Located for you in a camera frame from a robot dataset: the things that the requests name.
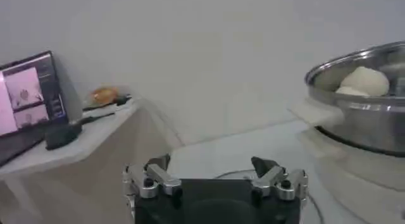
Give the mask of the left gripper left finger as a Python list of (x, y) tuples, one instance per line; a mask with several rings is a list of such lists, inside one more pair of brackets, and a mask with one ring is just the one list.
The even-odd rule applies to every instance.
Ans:
[(154, 199), (163, 189), (164, 195), (176, 196), (182, 193), (182, 181), (168, 172), (170, 154), (151, 158), (144, 165), (128, 165), (122, 171), (124, 194), (142, 199)]

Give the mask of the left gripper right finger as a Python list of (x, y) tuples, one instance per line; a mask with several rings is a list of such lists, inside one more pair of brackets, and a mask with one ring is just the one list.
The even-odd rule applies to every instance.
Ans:
[(268, 197), (273, 192), (282, 201), (308, 200), (308, 175), (304, 170), (288, 172), (276, 161), (256, 156), (251, 158), (251, 163), (258, 176), (251, 181), (251, 185), (260, 198)]

